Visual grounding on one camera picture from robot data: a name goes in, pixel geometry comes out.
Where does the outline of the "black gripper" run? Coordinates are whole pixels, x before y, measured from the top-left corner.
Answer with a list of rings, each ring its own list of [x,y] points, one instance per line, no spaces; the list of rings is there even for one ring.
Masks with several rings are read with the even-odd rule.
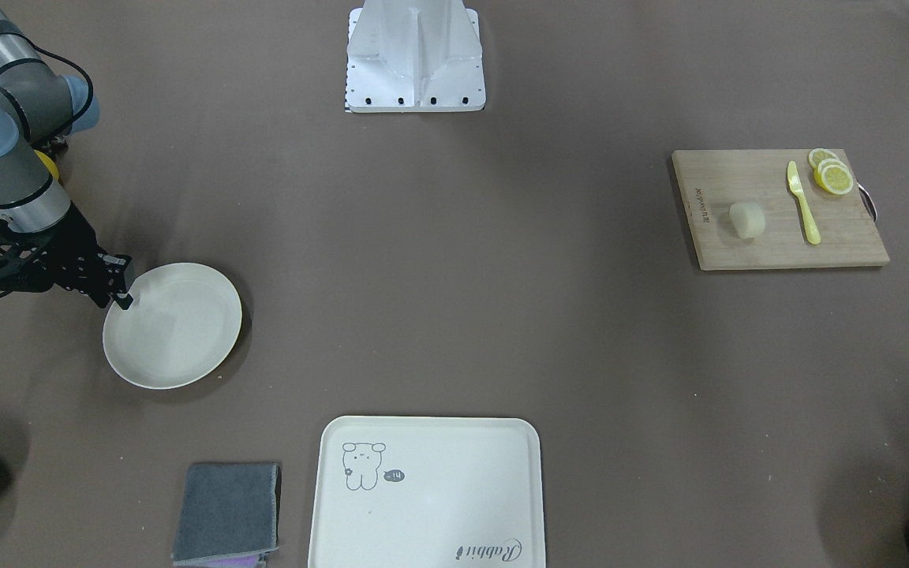
[[[133,305],[133,259],[104,254],[96,233],[76,205],[43,231],[18,233],[0,220],[0,291],[43,293],[54,286],[88,296],[95,305],[110,298],[122,310]]]

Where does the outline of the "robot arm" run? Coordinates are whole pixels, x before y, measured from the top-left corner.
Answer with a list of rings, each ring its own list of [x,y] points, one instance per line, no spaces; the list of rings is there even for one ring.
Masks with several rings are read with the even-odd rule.
[[[99,120],[90,76],[58,75],[0,10],[0,298],[60,287],[100,307],[133,303],[131,259],[111,255],[50,167],[68,134]]]

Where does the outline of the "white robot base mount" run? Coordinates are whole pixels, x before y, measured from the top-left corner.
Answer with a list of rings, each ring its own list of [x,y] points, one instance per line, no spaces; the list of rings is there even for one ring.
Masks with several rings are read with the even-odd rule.
[[[484,109],[477,11],[462,1],[365,1],[349,13],[344,108],[351,113]]]

